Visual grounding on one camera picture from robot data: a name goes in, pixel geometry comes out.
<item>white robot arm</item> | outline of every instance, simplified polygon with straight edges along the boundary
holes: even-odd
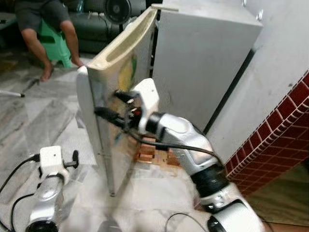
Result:
[[[159,96],[151,78],[128,93],[118,90],[115,96],[130,106],[125,117],[105,107],[97,107],[95,113],[140,142],[140,135],[152,133],[173,150],[195,183],[202,206],[212,214],[207,224],[210,232],[265,231],[236,185],[226,178],[224,166],[207,138],[188,120],[157,112]]]
[[[66,168],[78,167],[78,151],[73,152],[72,159],[72,162],[63,162],[60,146],[40,150],[39,171],[42,182],[34,194],[35,205],[26,232],[58,232],[63,203],[62,188],[70,177]]]

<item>refrigerator door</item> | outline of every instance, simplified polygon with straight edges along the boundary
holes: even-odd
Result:
[[[78,101],[98,167],[106,172],[111,195],[117,193],[124,181],[139,144],[96,116],[94,107],[109,107],[122,114],[125,104],[113,92],[119,88],[128,91],[149,77],[156,14],[157,10],[148,8],[87,68],[79,69]]]

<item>tiled floor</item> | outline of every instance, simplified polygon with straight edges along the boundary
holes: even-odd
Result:
[[[83,57],[84,62],[91,58]],[[56,65],[52,78],[38,84],[42,70],[26,51],[4,51],[0,60],[11,63],[10,69],[0,73],[0,89],[26,95],[0,96],[0,184],[30,153],[60,145],[65,160],[71,160],[73,150],[80,152],[80,167],[72,170],[71,181],[64,188],[61,231],[96,232],[113,222],[124,232],[162,231],[169,215],[179,211],[194,215],[205,225],[209,214],[194,211],[196,191],[182,169],[161,170],[157,165],[137,163],[122,192],[116,198],[109,196],[106,177],[96,170],[86,129],[80,123],[77,68],[66,70]],[[1,193],[0,217],[6,224],[14,200],[35,191],[39,182],[36,168],[35,164],[26,164]],[[26,227],[32,204],[29,199],[17,206],[18,232]],[[169,225],[170,231],[186,228],[199,231],[194,222],[182,216]]]

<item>refrigerator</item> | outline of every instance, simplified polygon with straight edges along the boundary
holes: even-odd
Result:
[[[125,104],[112,93],[119,88],[128,91],[152,77],[159,111],[187,118],[203,130],[261,28],[241,5],[164,0],[144,11],[78,70],[78,101],[98,169],[107,176],[112,196],[125,183],[140,146],[96,116],[94,107],[122,114]]]

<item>red brick wall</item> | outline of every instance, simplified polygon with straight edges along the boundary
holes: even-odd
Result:
[[[226,171],[246,196],[308,157],[307,71],[226,163]]]

